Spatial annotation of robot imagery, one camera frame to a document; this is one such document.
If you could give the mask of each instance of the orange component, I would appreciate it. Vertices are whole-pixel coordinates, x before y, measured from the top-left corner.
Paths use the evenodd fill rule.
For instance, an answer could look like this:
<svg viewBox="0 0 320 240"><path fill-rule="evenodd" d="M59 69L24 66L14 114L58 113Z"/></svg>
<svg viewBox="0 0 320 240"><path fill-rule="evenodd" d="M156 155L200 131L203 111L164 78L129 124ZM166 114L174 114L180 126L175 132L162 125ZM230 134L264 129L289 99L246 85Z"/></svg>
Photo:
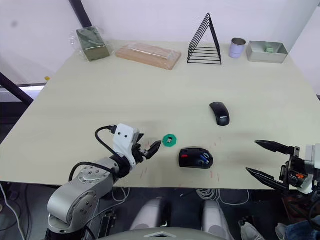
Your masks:
<svg viewBox="0 0 320 240"><path fill-rule="evenodd" d="M305 176L302 175L301 173L296 173L295 175L297 176L298 179L304 179L305 178Z"/></svg>

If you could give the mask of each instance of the person's shoe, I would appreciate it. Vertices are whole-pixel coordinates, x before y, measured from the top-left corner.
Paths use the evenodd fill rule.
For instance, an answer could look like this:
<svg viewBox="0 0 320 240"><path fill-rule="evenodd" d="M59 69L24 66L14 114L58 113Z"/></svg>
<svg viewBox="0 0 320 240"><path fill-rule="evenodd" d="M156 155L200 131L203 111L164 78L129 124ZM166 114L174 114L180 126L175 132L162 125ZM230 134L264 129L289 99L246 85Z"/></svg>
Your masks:
<svg viewBox="0 0 320 240"><path fill-rule="evenodd" d="M248 222L241 227L241 238L242 240L265 240L258 230Z"/></svg>

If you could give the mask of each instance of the wireless mouse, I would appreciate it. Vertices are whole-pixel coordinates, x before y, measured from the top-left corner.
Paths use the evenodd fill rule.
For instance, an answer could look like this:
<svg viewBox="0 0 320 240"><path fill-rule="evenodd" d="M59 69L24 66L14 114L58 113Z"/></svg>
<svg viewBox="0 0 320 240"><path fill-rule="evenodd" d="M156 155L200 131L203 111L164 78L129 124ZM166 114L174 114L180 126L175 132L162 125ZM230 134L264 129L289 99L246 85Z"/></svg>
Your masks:
<svg viewBox="0 0 320 240"><path fill-rule="evenodd" d="M210 104L210 108L214 112L216 124L218 124L219 126L227 126L230 123L228 109L222 102L213 102Z"/></svg>
<svg viewBox="0 0 320 240"><path fill-rule="evenodd" d="M183 148L179 153L180 168L209 169L213 163L214 158L203 148Z"/></svg>

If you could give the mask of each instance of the wire triangle stand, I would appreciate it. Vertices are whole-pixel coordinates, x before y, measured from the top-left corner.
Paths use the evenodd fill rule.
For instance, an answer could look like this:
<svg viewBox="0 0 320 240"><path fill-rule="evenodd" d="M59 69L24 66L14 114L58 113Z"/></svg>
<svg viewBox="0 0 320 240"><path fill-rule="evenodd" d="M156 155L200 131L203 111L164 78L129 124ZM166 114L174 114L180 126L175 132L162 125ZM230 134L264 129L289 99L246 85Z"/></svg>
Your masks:
<svg viewBox="0 0 320 240"><path fill-rule="evenodd" d="M210 28L214 47L208 47L208 44L201 44L200 41L207 29ZM221 52L217 34L212 23L210 14L208 13L202 21L198 31L194 35L189 44L188 64L215 64L221 65Z"/></svg>

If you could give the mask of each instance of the black pole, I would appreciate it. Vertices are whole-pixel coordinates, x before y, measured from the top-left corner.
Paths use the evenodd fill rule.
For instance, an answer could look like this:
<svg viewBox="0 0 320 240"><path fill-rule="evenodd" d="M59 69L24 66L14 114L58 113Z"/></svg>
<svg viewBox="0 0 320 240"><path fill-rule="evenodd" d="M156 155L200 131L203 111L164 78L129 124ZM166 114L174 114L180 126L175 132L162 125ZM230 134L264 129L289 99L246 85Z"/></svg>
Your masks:
<svg viewBox="0 0 320 240"><path fill-rule="evenodd" d="M81 0L69 0L76 16L78 17L83 28L91 27L91 21L86 13L84 6L82 5Z"/></svg>
<svg viewBox="0 0 320 240"><path fill-rule="evenodd" d="M0 85L7 89L10 93L16 96L24 104L30 106L34 101L28 94L22 91L17 85L10 81L5 75L0 72Z"/></svg>

